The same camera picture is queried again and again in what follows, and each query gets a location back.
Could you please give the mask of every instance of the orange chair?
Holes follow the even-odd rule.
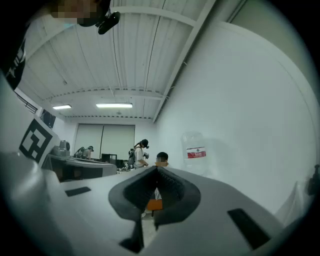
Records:
[[[152,211],[151,216],[154,216],[155,210],[162,210],[162,199],[156,200],[156,199],[150,199],[149,203],[146,206],[146,209],[149,211]]]

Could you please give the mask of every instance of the white ceiling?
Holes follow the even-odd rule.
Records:
[[[113,0],[120,22],[104,35],[95,26],[64,24],[47,15],[26,35],[19,88],[65,119],[155,120],[215,0]],[[97,103],[132,103],[98,109]],[[70,104],[71,109],[52,110]]]

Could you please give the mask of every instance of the desk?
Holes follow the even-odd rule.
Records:
[[[54,171],[61,182],[66,180],[94,179],[117,174],[111,163],[48,154],[43,169]]]

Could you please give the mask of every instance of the red label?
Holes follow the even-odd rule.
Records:
[[[188,158],[203,158],[206,156],[206,151],[188,153]]]

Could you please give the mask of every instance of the water bottle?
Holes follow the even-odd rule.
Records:
[[[204,176],[208,169],[205,140],[198,131],[185,132],[181,137],[185,171]]]

